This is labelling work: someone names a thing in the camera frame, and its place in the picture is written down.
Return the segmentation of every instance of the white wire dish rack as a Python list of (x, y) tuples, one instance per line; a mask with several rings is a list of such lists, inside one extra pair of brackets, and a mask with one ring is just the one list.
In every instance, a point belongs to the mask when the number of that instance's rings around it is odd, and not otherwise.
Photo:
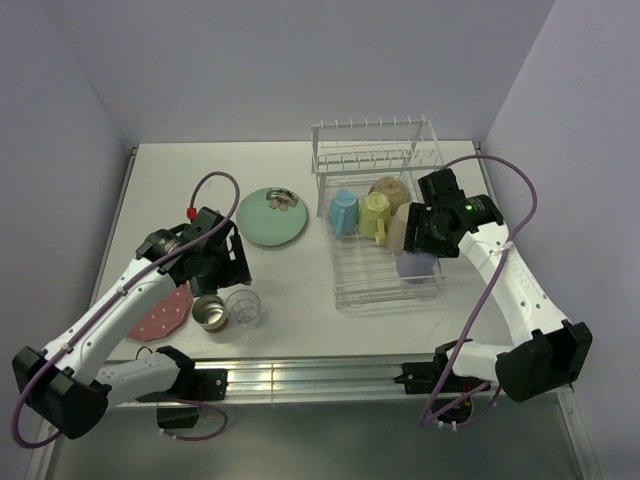
[(336, 308), (437, 295), (446, 280), (440, 262), (433, 275), (401, 278), (389, 249), (358, 231), (336, 239), (328, 221), (329, 205), (338, 190), (352, 190), (362, 204), (371, 186), (382, 177), (400, 178), (411, 200), (422, 202), (417, 180), (444, 164), (431, 122), (424, 117), (336, 121), (313, 125), (311, 135), (317, 216), (324, 218), (331, 245)]

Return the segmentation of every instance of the blue cup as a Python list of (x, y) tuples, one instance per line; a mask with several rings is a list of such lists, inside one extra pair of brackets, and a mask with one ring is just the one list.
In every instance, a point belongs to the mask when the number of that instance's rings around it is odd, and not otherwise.
[(346, 188), (338, 190), (329, 206), (329, 223), (336, 231), (336, 238), (356, 229), (359, 211), (358, 196)]

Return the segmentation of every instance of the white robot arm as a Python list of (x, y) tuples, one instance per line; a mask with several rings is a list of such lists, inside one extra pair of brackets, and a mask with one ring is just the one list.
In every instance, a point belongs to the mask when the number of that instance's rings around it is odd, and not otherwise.
[[(572, 324), (548, 298), (509, 241), (509, 230), (486, 195), (467, 198), (455, 175), (445, 168), (418, 181), (425, 204), (412, 204), (405, 250), (439, 257), (462, 253), (489, 283), (499, 268), (492, 293), (509, 327), (512, 345), (487, 345), (467, 340), (453, 374), (499, 383), (521, 402), (575, 381), (592, 342), (584, 323)], [(508, 255), (501, 267), (503, 251)], [(453, 344), (436, 350), (438, 378), (454, 355)]]
[[(193, 396), (195, 364), (170, 346), (141, 360), (103, 364), (140, 318), (176, 286), (190, 281), (200, 295), (250, 284), (240, 236), (232, 222), (222, 220), (219, 213), (202, 208), (190, 224), (150, 234), (115, 285), (80, 320), (40, 351), (23, 348), (13, 359), (18, 387), (23, 392), (29, 382), (37, 381), (27, 389), (27, 405), (74, 439), (121, 403), (156, 392), (181, 399)], [(195, 241), (205, 236), (206, 241)], [(155, 267), (158, 259), (191, 243), (192, 247)], [(82, 337), (72, 342), (84, 329)]]

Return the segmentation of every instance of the yellow cup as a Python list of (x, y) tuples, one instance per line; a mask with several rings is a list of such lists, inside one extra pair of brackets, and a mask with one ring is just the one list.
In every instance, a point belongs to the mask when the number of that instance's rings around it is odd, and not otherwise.
[(391, 216), (391, 204), (384, 193), (367, 195), (360, 206), (358, 229), (365, 237), (375, 238), (378, 245), (384, 245), (386, 230)]

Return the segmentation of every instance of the clear glass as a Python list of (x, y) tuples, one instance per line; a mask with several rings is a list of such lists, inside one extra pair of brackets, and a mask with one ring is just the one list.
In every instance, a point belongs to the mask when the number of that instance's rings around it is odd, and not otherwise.
[(238, 290), (225, 302), (232, 322), (246, 328), (258, 328), (261, 323), (260, 298), (251, 290)]

